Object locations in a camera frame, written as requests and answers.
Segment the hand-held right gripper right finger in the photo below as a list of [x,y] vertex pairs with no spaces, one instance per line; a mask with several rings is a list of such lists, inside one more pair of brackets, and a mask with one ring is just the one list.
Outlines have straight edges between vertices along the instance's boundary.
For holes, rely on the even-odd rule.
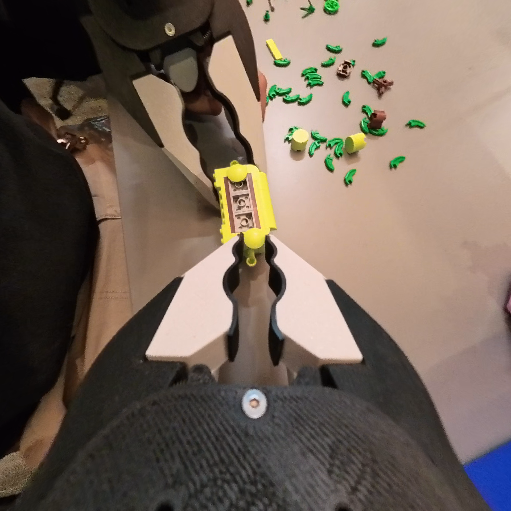
[[271,305],[268,348],[274,366],[296,376],[306,366],[363,360],[327,279],[275,236],[266,236]]

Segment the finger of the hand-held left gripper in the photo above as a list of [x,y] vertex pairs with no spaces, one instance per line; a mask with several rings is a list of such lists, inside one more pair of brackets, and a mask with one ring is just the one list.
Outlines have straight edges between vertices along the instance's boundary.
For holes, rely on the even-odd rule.
[[162,143],[162,151],[203,201],[220,211],[214,187],[215,147],[208,140],[215,125],[186,110],[181,91],[147,75],[134,81],[135,90]]
[[247,163],[267,173],[261,88],[252,32],[239,1],[213,1],[208,80]]

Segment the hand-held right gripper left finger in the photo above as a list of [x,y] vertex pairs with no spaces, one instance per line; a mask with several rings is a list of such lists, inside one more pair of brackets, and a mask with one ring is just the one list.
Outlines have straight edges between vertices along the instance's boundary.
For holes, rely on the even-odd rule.
[[242,239],[231,239],[183,274],[145,352],[149,361],[202,364],[218,380],[236,356],[228,353],[238,311],[227,276],[238,270],[242,252]]

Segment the lime green toy brick box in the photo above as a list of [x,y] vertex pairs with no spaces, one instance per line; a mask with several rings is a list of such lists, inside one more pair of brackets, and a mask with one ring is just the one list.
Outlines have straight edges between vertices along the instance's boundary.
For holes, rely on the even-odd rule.
[[[250,228],[260,228],[265,231],[266,236],[277,228],[266,174],[253,164],[242,165],[245,165],[247,170],[246,180],[243,182],[233,183],[228,180],[226,171],[229,166],[215,169],[213,175],[214,189],[220,204],[220,233],[223,244],[236,236],[243,237],[243,233]],[[265,245],[256,251],[247,249],[244,245],[246,265],[254,267],[258,255],[264,252]]]

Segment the person's left hand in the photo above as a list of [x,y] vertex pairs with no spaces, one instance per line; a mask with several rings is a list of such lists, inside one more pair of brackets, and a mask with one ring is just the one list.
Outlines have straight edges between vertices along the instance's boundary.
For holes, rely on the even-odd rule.
[[193,114],[218,116],[223,110],[222,104],[211,94],[208,82],[198,81],[190,92],[182,92],[185,109]]

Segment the clear pouch with keys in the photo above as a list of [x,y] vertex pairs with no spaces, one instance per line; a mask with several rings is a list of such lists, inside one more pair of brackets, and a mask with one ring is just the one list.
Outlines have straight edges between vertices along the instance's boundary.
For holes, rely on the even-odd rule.
[[83,151],[92,144],[112,144],[112,126],[108,115],[90,117],[80,124],[62,125],[56,140],[70,152]]

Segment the scattered green leaf pieces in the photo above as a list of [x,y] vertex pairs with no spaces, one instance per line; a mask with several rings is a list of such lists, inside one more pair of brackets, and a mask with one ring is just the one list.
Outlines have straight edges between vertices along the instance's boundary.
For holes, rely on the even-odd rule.
[[[266,99],[264,123],[272,196],[289,189],[351,197],[376,188],[417,195],[426,178],[428,135],[410,121],[429,125],[431,103],[419,51],[424,27],[415,23],[420,3],[340,1],[338,13],[327,15],[324,1],[310,2],[316,10],[302,19],[308,1],[242,1],[259,68],[277,91]],[[281,60],[273,60],[267,39]],[[352,59],[350,77],[339,78],[338,66]],[[374,78],[394,85],[379,97]],[[378,130],[368,128],[374,110],[387,114]],[[300,128],[309,142],[293,152],[291,134]],[[366,147],[347,154],[344,140],[359,132]]]

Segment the blue plastic bin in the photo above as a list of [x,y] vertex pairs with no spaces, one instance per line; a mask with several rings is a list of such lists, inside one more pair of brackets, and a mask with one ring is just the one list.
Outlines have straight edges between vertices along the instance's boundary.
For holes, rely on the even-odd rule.
[[491,510],[510,510],[510,441],[464,465]]

